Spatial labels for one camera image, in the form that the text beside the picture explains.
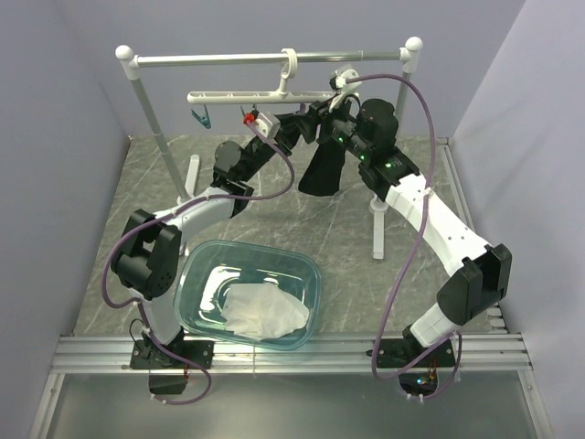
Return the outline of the black underwear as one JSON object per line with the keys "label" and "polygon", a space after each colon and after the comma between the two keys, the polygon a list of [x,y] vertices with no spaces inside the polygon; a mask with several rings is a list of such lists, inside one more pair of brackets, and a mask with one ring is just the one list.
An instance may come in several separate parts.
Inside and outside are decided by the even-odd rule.
{"label": "black underwear", "polygon": [[315,197],[333,196],[339,191],[345,162],[346,150],[335,140],[319,144],[298,184],[298,190]]}

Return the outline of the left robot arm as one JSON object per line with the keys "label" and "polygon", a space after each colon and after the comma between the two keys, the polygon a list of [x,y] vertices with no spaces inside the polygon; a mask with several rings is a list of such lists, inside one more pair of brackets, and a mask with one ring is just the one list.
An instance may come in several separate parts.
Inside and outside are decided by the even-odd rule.
{"label": "left robot arm", "polygon": [[134,352],[142,369],[196,364],[170,293],[183,248],[204,229],[235,217],[249,202],[260,201],[248,181],[276,155],[289,165],[298,140],[314,141],[319,118],[313,110],[281,115],[254,111],[244,122],[253,137],[245,145],[225,141],[217,147],[207,189],[172,209],[136,210],[108,257],[103,272],[114,273],[131,296],[120,304],[108,294],[102,298],[111,308],[137,306],[144,329]]}

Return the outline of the white plastic clip hanger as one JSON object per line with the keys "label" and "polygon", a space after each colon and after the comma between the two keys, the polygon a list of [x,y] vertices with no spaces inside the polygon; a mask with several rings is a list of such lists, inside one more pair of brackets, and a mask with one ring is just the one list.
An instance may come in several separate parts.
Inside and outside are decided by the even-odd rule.
{"label": "white plastic clip hanger", "polygon": [[274,91],[190,91],[186,99],[190,104],[224,105],[224,104],[281,104],[311,103],[331,98],[332,91],[291,91],[288,89],[302,62],[327,61],[327,58],[311,53],[299,53],[293,48],[283,48],[276,54],[238,54],[205,57],[210,65],[217,64],[261,64],[281,63],[279,83]]}

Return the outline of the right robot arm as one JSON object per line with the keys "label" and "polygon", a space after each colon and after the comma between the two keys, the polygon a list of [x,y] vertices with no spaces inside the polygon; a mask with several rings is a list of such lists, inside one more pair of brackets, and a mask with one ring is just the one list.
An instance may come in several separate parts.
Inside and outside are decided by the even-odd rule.
{"label": "right robot arm", "polygon": [[318,147],[298,188],[307,195],[334,195],[340,185],[346,155],[358,159],[365,185],[397,211],[439,257],[449,278],[423,316],[403,331],[395,350],[387,349],[396,367],[425,364],[435,345],[484,310],[503,299],[510,277],[512,254],[470,230],[431,188],[423,174],[396,145],[399,128],[394,106],[369,99],[352,115],[351,102],[310,105],[307,142]]}

